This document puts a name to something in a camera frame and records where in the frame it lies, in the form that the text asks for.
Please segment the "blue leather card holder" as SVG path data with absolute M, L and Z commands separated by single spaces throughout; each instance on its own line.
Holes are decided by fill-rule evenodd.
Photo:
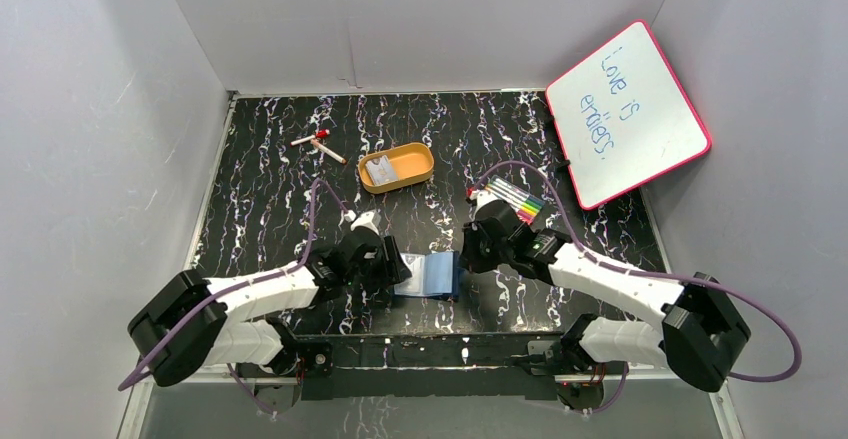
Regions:
M 425 296 L 414 298 L 456 300 L 459 297 L 459 283 L 462 276 L 462 270 L 458 264 L 459 253 L 444 251 L 425 256 Z

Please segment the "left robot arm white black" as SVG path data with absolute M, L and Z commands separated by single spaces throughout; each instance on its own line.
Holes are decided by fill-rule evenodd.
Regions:
M 365 226 L 273 271 L 206 278 L 184 270 L 130 320 L 141 361 L 122 385 L 151 376 L 168 387 L 219 364 L 254 364 L 275 375 L 309 370 L 329 347 L 297 339 L 276 313 L 329 302 L 355 286 L 388 289 L 411 275 L 395 238 Z

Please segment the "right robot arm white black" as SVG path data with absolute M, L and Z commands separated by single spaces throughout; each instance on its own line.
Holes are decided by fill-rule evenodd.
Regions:
M 484 193 L 463 226 L 459 263 L 471 273 L 508 265 L 526 279 L 593 296 L 632 320 L 583 314 L 548 358 L 568 372 L 609 362 L 669 369 L 687 384 L 718 391 L 751 336 L 750 328 L 716 283 L 687 284 L 648 277 L 625 264 L 592 260 L 571 237 L 534 230 L 504 200 Z

